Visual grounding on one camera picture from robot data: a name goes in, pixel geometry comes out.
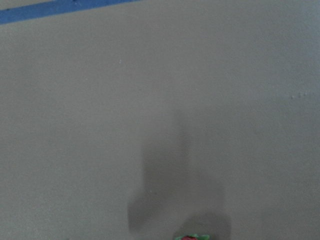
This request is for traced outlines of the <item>red strawberry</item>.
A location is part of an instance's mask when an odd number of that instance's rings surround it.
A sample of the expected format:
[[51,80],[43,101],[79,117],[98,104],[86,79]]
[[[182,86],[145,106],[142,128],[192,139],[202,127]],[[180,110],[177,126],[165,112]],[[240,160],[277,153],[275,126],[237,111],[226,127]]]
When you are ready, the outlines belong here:
[[174,238],[174,240],[210,240],[211,237],[207,234],[198,235],[198,234],[191,234],[191,235],[182,235]]

